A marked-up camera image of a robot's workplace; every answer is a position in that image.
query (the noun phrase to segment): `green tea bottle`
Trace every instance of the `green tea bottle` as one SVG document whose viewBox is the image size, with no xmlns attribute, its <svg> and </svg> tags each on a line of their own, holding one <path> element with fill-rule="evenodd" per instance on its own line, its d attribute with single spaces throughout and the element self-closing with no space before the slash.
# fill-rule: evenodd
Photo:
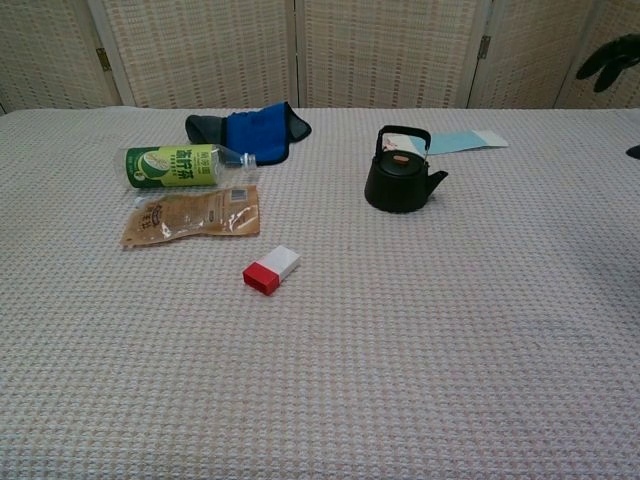
<svg viewBox="0 0 640 480">
<path fill-rule="evenodd" d="M 120 182 L 135 188 L 251 183 L 242 174 L 256 169 L 255 155 L 222 145 L 120 148 L 114 162 Z"/>
</svg>

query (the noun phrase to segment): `paper card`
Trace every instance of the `paper card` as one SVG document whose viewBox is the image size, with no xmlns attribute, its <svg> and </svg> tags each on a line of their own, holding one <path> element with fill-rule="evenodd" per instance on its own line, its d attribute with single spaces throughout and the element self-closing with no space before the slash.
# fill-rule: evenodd
<svg viewBox="0 0 640 480">
<path fill-rule="evenodd" d="M 384 150 L 404 150 L 425 156 L 424 140 L 407 135 L 388 135 L 383 138 Z M 508 147 L 507 141 L 491 130 L 432 133 L 429 155 L 460 152 L 473 148 Z"/>
</svg>

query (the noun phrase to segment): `cast iron kettle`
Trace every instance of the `cast iron kettle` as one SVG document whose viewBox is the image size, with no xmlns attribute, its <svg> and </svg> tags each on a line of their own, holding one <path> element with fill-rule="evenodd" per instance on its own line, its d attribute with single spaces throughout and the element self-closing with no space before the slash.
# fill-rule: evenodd
<svg viewBox="0 0 640 480">
<path fill-rule="evenodd" d="M 440 171 L 429 175 L 426 157 L 403 150 L 382 149 L 385 133 L 399 133 L 422 138 L 425 150 L 431 146 L 431 135 L 426 130 L 397 125 L 386 125 L 378 132 L 376 155 L 373 157 L 364 196 L 374 207 L 387 212 L 412 212 L 422 208 L 429 195 L 448 175 Z"/>
</svg>

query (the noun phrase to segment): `red and white box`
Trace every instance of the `red and white box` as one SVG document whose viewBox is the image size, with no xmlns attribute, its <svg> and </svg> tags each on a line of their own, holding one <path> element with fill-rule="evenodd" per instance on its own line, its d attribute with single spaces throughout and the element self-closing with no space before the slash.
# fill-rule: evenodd
<svg viewBox="0 0 640 480">
<path fill-rule="evenodd" d="M 249 265 L 242 276 L 247 285 L 271 295 L 299 264 L 300 255 L 280 245 Z"/>
</svg>

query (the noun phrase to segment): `brown plastic bag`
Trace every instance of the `brown plastic bag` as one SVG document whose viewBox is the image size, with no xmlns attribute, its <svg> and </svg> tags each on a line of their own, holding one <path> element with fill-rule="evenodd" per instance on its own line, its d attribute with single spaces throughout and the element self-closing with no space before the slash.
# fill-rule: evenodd
<svg viewBox="0 0 640 480">
<path fill-rule="evenodd" d="M 120 243 L 126 247 L 167 242 L 187 235 L 251 235 L 260 232 L 255 185 L 204 195 L 168 195 L 129 217 Z"/>
</svg>

